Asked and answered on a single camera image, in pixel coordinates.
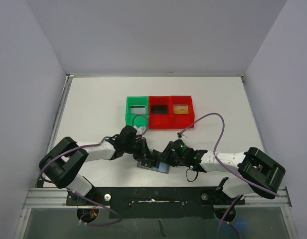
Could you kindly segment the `grey card holder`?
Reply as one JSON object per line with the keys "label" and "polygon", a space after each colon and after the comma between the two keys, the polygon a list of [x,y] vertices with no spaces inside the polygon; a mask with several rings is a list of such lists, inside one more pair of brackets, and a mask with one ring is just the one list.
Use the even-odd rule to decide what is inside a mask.
{"label": "grey card holder", "polygon": [[160,152],[149,150],[133,153],[133,158],[138,162],[137,167],[168,174],[169,165],[159,160]]}

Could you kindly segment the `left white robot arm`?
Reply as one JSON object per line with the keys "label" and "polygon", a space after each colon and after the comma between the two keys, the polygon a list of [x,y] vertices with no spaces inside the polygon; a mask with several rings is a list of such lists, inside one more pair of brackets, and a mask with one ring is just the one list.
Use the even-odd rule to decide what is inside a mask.
{"label": "left white robot arm", "polygon": [[119,134],[106,136],[100,142],[81,144],[67,136],[59,141],[40,161],[39,177],[59,189],[78,193],[78,199],[85,205],[94,202],[96,193],[93,185],[79,174],[85,162],[115,160],[125,153],[147,166],[155,165],[156,159],[143,137],[145,127],[125,126]]}

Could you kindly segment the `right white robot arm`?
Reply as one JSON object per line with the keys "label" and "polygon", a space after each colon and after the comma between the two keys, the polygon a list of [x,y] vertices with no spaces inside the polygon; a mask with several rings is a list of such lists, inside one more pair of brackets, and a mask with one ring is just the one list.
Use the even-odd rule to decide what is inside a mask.
{"label": "right white robot arm", "polygon": [[266,199],[274,199],[279,196],[278,189],[286,173],[281,164],[256,147],[240,153],[217,153],[195,150],[178,139],[169,142],[164,151],[156,155],[159,161],[172,167],[185,166],[197,173],[234,175],[216,191],[217,200],[223,204],[252,191]]}

